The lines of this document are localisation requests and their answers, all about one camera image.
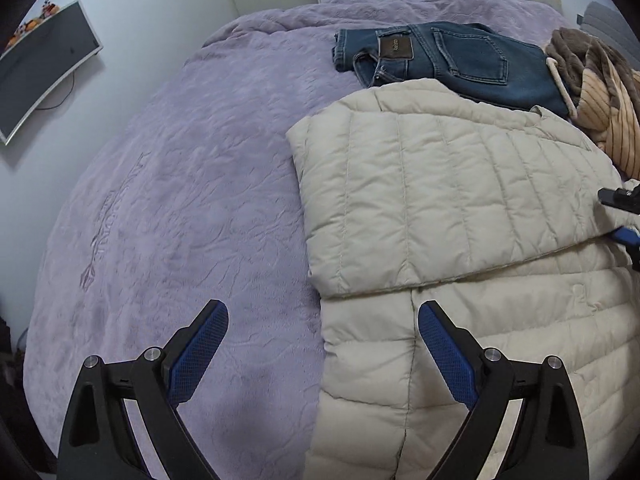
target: blue gripper pad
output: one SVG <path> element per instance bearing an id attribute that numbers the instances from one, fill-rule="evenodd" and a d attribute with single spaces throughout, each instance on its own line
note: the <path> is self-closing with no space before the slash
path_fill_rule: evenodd
<path id="1" fill-rule="evenodd" d="M 418 311 L 418 330 L 451 395 L 471 410 L 478 401 L 474 370 L 433 313 L 430 303 L 427 301 Z"/>
<path id="2" fill-rule="evenodd" d="M 229 325 L 226 306 L 221 301 L 213 308 L 169 372 L 167 400 L 173 407 L 191 399 Z"/>
<path id="3" fill-rule="evenodd" d="M 616 229 L 609 234 L 609 238 L 625 247 L 640 247 L 640 236 L 628 227 Z"/>

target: tv screen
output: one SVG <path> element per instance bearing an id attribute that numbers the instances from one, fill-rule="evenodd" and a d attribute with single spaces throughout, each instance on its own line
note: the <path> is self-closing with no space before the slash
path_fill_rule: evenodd
<path id="1" fill-rule="evenodd" d="M 0 137 L 6 144 L 56 85 L 102 46 L 79 2 L 28 32 L 0 57 Z"/>

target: jeans back pocket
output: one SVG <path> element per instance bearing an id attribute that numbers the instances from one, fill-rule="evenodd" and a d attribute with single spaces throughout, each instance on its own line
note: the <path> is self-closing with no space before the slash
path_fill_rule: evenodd
<path id="1" fill-rule="evenodd" d="M 451 74 L 478 83 L 507 84 L 509 62 L 491 38 L 436 27 L 431 31 Z"/>

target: leather patch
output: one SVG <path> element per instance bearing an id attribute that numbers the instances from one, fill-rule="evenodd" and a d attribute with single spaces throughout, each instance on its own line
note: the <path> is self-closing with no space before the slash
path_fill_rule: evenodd
<path id="1" fill-rule="evenodd" d="M 413 59 L 414 46 L 409 36 L 380 38 L 380 57 L 387 59 Z"/>

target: jeans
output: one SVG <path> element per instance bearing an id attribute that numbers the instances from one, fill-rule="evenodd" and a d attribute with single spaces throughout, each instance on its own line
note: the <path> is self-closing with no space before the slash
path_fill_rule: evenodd
<path id="1" fill-rule="evenodd" d="M 569 111 L 539 47 L 496 34 L 480 23 L 347 30 L 336 35 L 334 65 L 365 87 L 435 78 L 462 97 L 514 110 L 540 105 Z"/>

